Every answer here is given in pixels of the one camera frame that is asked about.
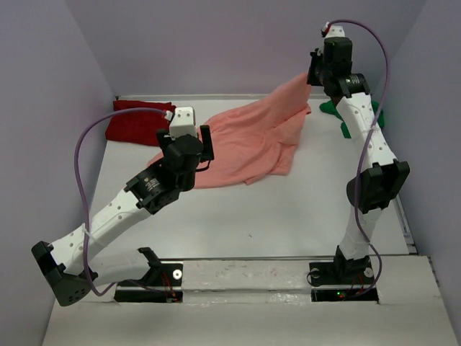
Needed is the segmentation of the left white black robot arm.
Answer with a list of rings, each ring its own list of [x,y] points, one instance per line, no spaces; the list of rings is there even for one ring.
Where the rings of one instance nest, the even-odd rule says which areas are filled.
[[[130,281],[146,288],[158,280],[164,266],[149,247],[115,257],[100,252],[137,223],[157,214],[195,184],[201,163],[214,159],[210,128],[199,135],[172,139],[158,132],[163,157],[130,179],[116,197],[76,230],[52,243],[39,241],[32,249],[43,276],[61,306],[70,306],[92,288]]]

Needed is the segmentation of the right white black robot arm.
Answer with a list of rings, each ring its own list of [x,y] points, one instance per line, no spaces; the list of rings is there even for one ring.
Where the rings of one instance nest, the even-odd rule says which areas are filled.
[[[376,223],[410,173],[408,162],[399,161],[387,145],[365,77],[352,72],[352,48],[347,37],[329,37],[310,54],[308,83],[322,86],[330,97],[359,156],[346,185],[351,213],[344,237],[332,261],[310,264],[308,279],[315,287],[347,285],[370,269]]]

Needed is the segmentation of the pink t shirt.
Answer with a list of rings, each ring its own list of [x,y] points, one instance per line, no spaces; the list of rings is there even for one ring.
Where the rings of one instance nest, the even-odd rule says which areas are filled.
[[[310,113],[307,79],[303,72],[260,100],[208,119],[215,159],[196,175],[194,187],[250,185],[289,174]]]

